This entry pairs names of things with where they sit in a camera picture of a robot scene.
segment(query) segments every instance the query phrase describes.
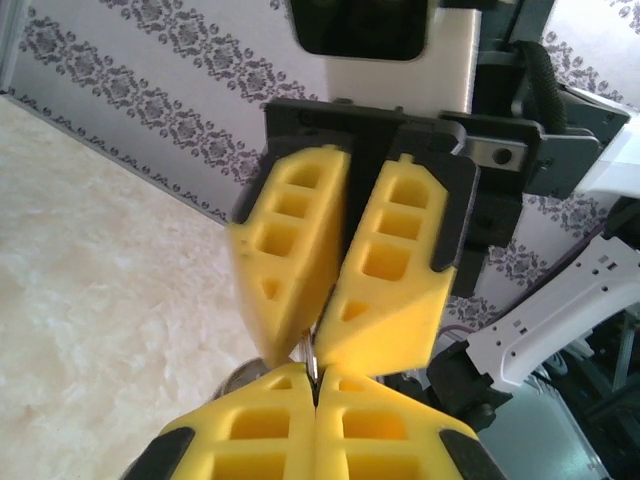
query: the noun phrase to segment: metal bolt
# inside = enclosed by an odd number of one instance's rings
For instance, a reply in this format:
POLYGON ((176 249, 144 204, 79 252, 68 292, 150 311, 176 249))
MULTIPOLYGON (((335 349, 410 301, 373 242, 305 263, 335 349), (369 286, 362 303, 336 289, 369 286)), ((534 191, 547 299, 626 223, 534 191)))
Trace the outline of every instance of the metal bolt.
POLYGON ((549 168, 551 168, 553 166, 555 161, 556 161, 556 159, 553 158, 553 157, 545 158, 542 162, 540 162, 540 167, 543 170, 549 170, 549 168))

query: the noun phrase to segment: gray floral pattern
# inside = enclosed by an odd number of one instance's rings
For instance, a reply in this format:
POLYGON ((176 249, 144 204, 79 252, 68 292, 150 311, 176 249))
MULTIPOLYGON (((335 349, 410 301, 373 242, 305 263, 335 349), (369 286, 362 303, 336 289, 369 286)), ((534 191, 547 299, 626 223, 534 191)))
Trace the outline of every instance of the gray floral pattern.
POLYGON ((451 297, 446 311, 458 322, 478 330, 494 322, 499 313, 484 297, 451 297))
POLYGON ((581 88, 618 103, 624 101, 620 92, 611 89, 609 82, 600 79, 593 67, 584 64, 584 58, 576 55, 567 42, 560 41, 556 32, 547 32, 542 39, 560 81, 570 87, 581 88))
POLYGON ((595 199, 575 193, 566 200, 531 195, 526 202, 575 238, 589 235, 609 213, 595 199))
POLYGON ((95 135, 89 135, 84 128, 74 127, 70 120, 64 118, 62 115, 54 115, 53 112, 47 108, 40 108, 38 103, 29 98, 27 95, 18 96, 14 88, 9 88, 9 95, 21 102, 24 106, 38 112, 45 118, 48 118, 51 122, 58 125, 61 128, 67 130, 71 135, 77 136, 85 140, 88 144, 99 149, 108 158, 115 160, 117 163, 127 166, 133 169, 138 175, 148 179, 152 184, 163 188, 171 195, 181 198, 187 205, 190 205, 197 210, 205 213, 221 222, 227 221, 227 214, 219 208, 212 208, 208 202, 201 202, 198 199, 198 195, 184 190, 180 185, 169 180, 169 178, 163 175, 161 172, 154 172, 148 165, 141 165, 138 160, 132 158, 129 155, 122 154, 117 148, 109 147, 106 142, 95 135))
MULTIPOLYGON (((156 17, 151 10, 144 15, 156 17)), ((113 66, 113 59, 101 56, 97 47, 77 41, 72 32, 63 34, 58 22, 35 16, 36 11, 30 8, 32 20, 20 43, 23 52, 31 51, 44 65, 56 65, 58 74, 68 75, 82 88, 90 87, 93 95, 105 98, 115 109, 124 109, 127 116, 157 131, 160 137, 170 137, 174 145, 189 149, 194 157, 201 157, 205 165, 222 175, 231 176, 241 185, 250 182, 257 171, 256 150, 247 150, 231 133, 216 129, 213 122, 204 120, 193 109, 184 108, 159 87, 152 88, 148 80, 137 78, 127 66, 113 66)), ((255 89, 263 84, 260 78, 247 77, 242 82, 247 89, 255 89)))
POLYGON ((531 287, 548 268, 546 260, 525 245, 516 244, 515 240, 506 248, 491 247, 487 264, 495 266, 520 287, 531 287))
POLYGON ((287 0, 269 0, 269 7, 271 7, 271 10, 284 12, 284 18, 287 20, 290 18, 287 0))
MULTIPOLYGON (((276 72, 273 63, 254 58, 250 48, 243 48, 231 34, 220 33, 215 23, 207 24, 196 9, 184 9, 181 0, 98 0, 110 9, 119 9, 125 20, 148 35, 157 35, 161 44, 172 47, 182 58, 192 58, 197 68, 218 82, 226 82, 229 90, 240 98, 261 105, 275 97, 317 99, 307 94, 298 81, 287 81, 286 73, 276 72)), ((271 7, 280 8, 280 2, 271 7)))
POLYGON ((638 0, 606 0, 611 7, 619 7, 620 18, 630 19, 629 27, 640 35, 640 1, 638 0))

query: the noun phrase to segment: white plastic part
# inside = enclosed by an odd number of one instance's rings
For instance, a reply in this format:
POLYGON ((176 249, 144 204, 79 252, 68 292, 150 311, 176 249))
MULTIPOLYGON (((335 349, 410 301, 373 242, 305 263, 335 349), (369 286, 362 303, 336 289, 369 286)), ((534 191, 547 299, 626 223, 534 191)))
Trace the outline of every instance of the white plastic part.
POLYGON ((513 311, 467 337, 492 388, 513 392, 548 357, 640 300, 640 252, 596 237, 560 275, 513 311))
POLYGON ((330 99, 435 117, 469 112, 478 51, 480 13, 438 9, 425 52, 410 62, 326 58, 330 99))
POLYGON ((610 192, 640 198, 640 114, 624 105, 580 91, 580 95, 625 110, 631 120, 604 149, 596 164, 584 176, 576 191, 610 192))

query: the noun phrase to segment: yellow rubber pad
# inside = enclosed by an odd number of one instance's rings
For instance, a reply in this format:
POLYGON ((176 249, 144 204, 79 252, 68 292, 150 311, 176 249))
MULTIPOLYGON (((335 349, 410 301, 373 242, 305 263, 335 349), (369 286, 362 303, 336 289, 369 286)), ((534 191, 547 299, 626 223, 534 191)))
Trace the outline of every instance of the yellow rubber pad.
POLYGON ((428 363, 456 273, 429 266, 447 196, 411 157, 385 162, 316 336, 321 366, 375 376, 428 363))
POLYGON ((317 410, 303 364, 284 365, 171 422, 195 436, 171 480, 460 480, 442 430, 460 421, 339 367, 317 410))
POLYGON ((305 366, 284 365, 167 425, 196 432, 171 480, 311 480, 314 423, 305 366))
POLYGON ((362 375, 330 367, 316 413, 317 480, 461 480, 439 437, 465 424, 362 375))
POLYGON ((271 367, 316 322, 338 276, 348 166, 333 147, 279 160, 247 222, 228 227, 243 318, 271 367))

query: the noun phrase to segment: screw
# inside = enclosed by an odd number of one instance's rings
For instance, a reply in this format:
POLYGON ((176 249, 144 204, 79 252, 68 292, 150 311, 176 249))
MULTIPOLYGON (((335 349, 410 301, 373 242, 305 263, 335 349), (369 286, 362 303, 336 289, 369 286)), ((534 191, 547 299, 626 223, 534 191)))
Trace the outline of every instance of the screw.
POLYGON ((298 115, 298 121, 308 127, 313 123, 313 115, 311 115, 311 112, 307 111, 307 110, 301 110, 300 114, 298 115))
POLYGON ((540 162, 540 168, 542 168, 543 170, 549 170, 549 168, 553 166, 555 161, 556 159, 552 157, 545 158, 542 162, 540 162))

